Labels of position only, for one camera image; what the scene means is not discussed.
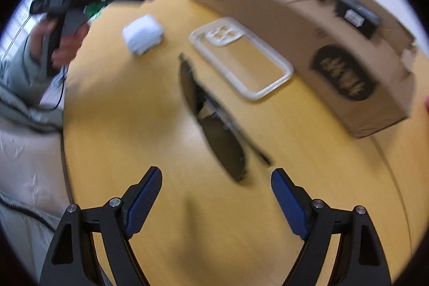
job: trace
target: sunglasses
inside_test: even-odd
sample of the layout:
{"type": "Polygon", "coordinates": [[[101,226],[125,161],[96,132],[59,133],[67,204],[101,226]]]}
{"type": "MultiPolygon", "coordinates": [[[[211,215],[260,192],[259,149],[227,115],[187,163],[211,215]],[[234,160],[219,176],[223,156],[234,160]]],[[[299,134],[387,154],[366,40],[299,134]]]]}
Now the sunglasses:
{"type": "Polygon", "coordinates": [[[187,106],[200,124],[213,153],[231,177],[239,182],[246,174],[247,158],[239,140],[250,147],[265,165],[270,166],[272,162],[269,157],[250,140],[214,97],[196,83],[192,66],[183,54],[179,60],[180,85],[187,106]],[[203,117],[205,108],[209,114],[203,117]]]}

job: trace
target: black oval logo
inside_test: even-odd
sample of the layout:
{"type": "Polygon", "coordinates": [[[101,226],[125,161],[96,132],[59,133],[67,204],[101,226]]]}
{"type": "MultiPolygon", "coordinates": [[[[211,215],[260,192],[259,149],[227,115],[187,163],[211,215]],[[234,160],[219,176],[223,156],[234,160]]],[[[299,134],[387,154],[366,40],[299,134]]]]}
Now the black oval logo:
{"type": "Polygon", "coordinates": [[[311,64],[338,93],[352,101],[363,101],[375,90],[372,80],[357,60],[339,45],[329,44],[320,48],[311,64]]]}

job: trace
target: cardboard box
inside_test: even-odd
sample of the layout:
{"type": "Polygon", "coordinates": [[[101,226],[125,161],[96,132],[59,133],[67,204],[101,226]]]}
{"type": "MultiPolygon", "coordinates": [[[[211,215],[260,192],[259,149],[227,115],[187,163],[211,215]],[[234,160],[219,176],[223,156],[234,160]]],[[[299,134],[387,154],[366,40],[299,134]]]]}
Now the cardboard box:
{"type": "Polygon", "coordinates": [[[409,116],[414,38],[374,0],[359,0],[382,19],[371,40],[335,15],[335,0],[195,1],[233,17],[282,54],[353,136],[409,116]]]}

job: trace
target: white charger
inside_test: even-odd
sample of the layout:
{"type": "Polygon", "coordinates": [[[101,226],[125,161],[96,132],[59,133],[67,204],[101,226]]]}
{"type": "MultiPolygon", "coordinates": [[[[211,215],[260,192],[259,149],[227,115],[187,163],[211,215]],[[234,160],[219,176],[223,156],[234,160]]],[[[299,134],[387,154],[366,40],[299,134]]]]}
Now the white charger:
{"type": "Polygon", "coordinates": [[[145,15],[122,30],[122,37],[128,50],[141,55],[162,42],[164,28],[151,16],[145,15]]]}

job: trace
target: black box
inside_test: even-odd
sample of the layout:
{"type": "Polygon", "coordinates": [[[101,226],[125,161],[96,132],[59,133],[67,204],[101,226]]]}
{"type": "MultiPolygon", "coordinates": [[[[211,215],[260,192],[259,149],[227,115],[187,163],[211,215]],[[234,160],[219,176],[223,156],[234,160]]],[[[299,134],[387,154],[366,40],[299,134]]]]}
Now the black box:
{"type": "Polygon", "coordinates": [[[381,23],[381,17],[358,0],[337,0],[335,12],[368,39],[371,39],[381,23]]]}

